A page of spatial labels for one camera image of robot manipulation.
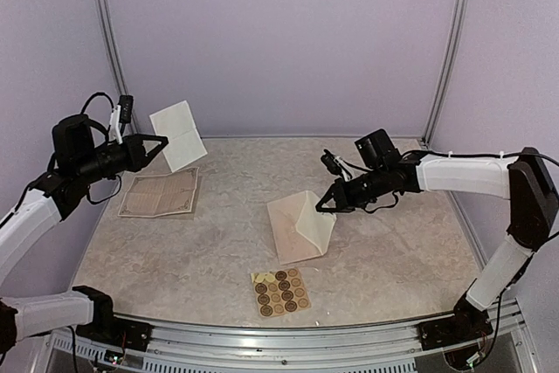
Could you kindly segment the cream letter with ornate border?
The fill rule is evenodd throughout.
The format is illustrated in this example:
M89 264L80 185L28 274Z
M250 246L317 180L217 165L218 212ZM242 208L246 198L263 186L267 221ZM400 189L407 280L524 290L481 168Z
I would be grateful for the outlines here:
M162 152L172 172L207 155L186 100L151 114L149 119L155 134L168 138L169 144Z

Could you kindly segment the pink envelope with cream flap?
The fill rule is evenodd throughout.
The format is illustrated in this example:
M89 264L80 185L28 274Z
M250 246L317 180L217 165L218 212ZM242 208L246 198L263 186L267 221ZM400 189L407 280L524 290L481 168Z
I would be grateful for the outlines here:
M318 212L318 202L314 192L303 190L267 204L281 265L319 258L328 252L336 215Z

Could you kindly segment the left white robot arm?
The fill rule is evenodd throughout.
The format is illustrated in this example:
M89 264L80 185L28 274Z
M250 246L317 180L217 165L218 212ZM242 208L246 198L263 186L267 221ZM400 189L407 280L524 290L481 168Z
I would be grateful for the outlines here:
M54 153L47 170L30 182L1 221L1 276L11 272L35 243L90 197L92 184L146 168L168 145L165 136L110 132L87 114L75 114L52 130ZM1 299L1 351L57 328L83 327L103 342L122 333L113 301L91 287L62 294Z

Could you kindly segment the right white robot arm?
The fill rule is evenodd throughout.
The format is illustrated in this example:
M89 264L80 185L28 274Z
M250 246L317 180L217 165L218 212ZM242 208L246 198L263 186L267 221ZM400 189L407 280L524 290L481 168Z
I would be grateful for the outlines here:
M391 194L452 191L498 197L509 203L505 238L468 287L466 307L450 317L447 334L457 342L480 328L480 314L525 272L534 255L552 238L558 214L558 191L546 167L549 157L534 148L499 154L457 155L431 150L397 149L367 156L358 177L343 174L342 160L326 151L321 158L335 182L315 209L321 213L374 213L372 204Z

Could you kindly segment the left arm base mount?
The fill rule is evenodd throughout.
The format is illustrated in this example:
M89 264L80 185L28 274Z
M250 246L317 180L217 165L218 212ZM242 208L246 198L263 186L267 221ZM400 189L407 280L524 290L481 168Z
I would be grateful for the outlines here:
M91 322L76 328L76 333L80 337L121 349L141 352L147 350L152 331L153 326L149 323L120 317L114 317L107 325Z

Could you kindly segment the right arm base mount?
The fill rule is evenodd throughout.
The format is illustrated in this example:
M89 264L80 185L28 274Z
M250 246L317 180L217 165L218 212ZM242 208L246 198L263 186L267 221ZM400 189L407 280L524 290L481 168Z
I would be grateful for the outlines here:
M469 342L492 333L493 326L490 321L471 325L468 322L459 323L454 316L418 324L418 335L423 351Z

